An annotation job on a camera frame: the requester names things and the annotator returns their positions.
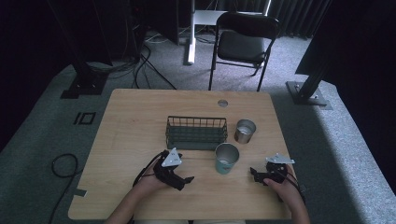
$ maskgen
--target wire basket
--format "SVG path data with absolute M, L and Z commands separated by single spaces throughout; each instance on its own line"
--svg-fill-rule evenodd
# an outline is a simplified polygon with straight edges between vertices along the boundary
M 166 124 L 168 148 L 214 150 L 226 140 L 225 118 L 168 117 Z

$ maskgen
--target metal cup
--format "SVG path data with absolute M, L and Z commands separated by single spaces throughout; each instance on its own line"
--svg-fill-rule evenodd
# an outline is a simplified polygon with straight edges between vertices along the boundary
M 256 125 L 250 119 L 240 119 L 236 123 L 235 141 L 240 144 L 246 144 L 250 141 L 251 136 L 256 132 Z
M 227 175 L 239 160 L 239 151 L 233 144 L 221 143 L 216 147 L 216 170 L 219 174 Z

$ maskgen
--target hand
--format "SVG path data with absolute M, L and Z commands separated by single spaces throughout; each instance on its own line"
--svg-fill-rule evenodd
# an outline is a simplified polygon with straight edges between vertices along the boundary
M 125 195 L 120 204 L 107 219 L 106 224 L 128 223 L 134 214 L 134 210 L 143 198 L 149 196 L 158 189 L 166 188 L 167 185 L 157 179 L 154 174 L 153 167 L 155 163 L 157 163 L 157 161 L 150 165 L 147 171 L 142 175 L 142 178 L 140 178 L 137 184 Z
M 142 175 L 142 178 L 134 186 L 133 191 L 135 195 L 140 199 L 149 196 L 151 193 L 157 191 L 158 189 L 166 188 L 167 185 L 159 180 L 155 174 L 153 167 L 158 160 L 153 162 L 147 171 Z
M 288 173 L 292 174 L 292 170 L 289 166 Z M 291 211 L 291 218 L 295 224 L 310 223 L 309 215 L 306 210 L 303 198 L 300 192 L 295 188 L 289 180 L 285 179 L 282 184 L 276 183 L 272 179 L 265 178 L 264 183 L 267 184 L 271 189 L 276 191 L 277 195 L 283 200 Z

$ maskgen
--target chair leg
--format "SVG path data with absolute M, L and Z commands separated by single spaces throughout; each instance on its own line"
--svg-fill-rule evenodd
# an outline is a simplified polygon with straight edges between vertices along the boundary
M 254 71 L 254 73 L 253 73 L 253 77 L 254 76 L 256 76 L 256 74 L 257 74 L 257 72 L 259 71 L 259 69 L 260 69 L 260 64 L 255 64 L 255 66 L 256 66 L 256 70 Z
M 209 89 L 208 89 L 209 91 L 212 90 L 213 72 L 216 69 L 216 61 L 217 61 L 217 52 L 215 50 L 212 58 L 212 66 L 210 67 L 210 79 L 209 79 Z
M 262 76 L 260 77 L 259 86 L 257 87 L 257 91 L 260 91 L 262 87 L 262 80 L 264 79 L 265 69 L 267 68 L 268 61 L 265 61 L 264 66 L 262 67 Z

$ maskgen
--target wooden table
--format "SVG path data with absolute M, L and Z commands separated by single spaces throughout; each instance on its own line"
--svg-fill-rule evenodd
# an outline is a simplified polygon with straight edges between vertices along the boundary
M 226 100 L 228 105 L 218 105 Z M 72 219 L 106 219 L 130 190 L 149 161 L 166 149 L 168 116 L 226 118 L 227 142 L 240 159 L 227 175 L 215 170 L 214 151 L 183 150 L 175 170 L 182 178 L 195 176 L 182 191 L 161 189 L 143 201 L 135 219 L 290 219 L 286 205 L 267 187 L 254 182 L 249 167 L 265 172 L 265 157 L 289 156 L 271 97 L 265 92 L 114 90 L 90 156 L 78 184 Z M 250 142 L 233 139 L 236 122 L 257 125 Z

